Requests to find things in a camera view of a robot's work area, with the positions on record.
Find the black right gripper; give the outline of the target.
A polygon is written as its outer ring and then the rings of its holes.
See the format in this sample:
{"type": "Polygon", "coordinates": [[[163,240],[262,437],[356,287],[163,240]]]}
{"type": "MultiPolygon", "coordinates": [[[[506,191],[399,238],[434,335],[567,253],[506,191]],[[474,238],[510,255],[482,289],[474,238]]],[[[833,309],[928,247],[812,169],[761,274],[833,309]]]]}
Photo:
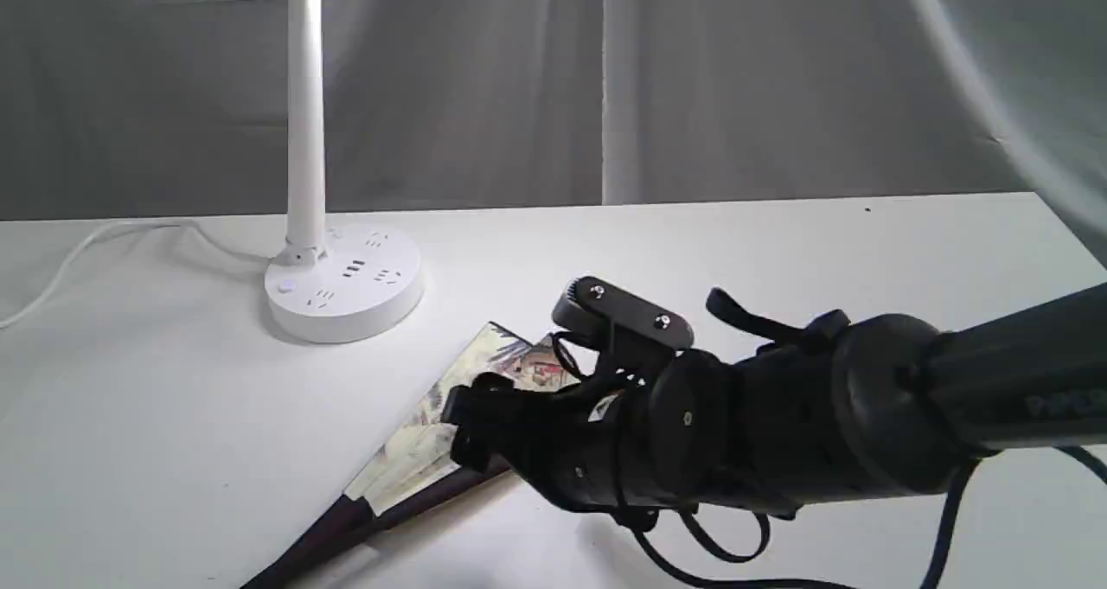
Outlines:
{"type": "Polygon", "coordinates": [[[673,360],[645,388],[559,417],[549,393],[482,373],[452,388],[439,414],[455,425],[451,459],[464,471],[515,471],[568,513],[746,506],[739,447],[739,368],[704,351],[673,360]]]}

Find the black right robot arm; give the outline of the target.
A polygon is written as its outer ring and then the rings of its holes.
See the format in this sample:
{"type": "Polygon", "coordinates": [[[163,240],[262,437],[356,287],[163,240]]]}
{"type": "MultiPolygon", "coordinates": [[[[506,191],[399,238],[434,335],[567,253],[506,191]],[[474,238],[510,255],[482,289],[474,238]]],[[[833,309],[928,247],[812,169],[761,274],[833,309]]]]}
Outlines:
{"type": "Polygon", "coordinates": [[[683,317],[578,278],[554,324],[597,353],[592,373],[557,392],[492,373],[453,388],[451,457],[501,459],[557,508],[637,525],[701,505],[790,519],[937,495],[1001,451],[1104,443],[1103,285],[949,332],[839,310],[786,326],[720,288],[707,308],[765,344],[725,362],[683,317]]]}

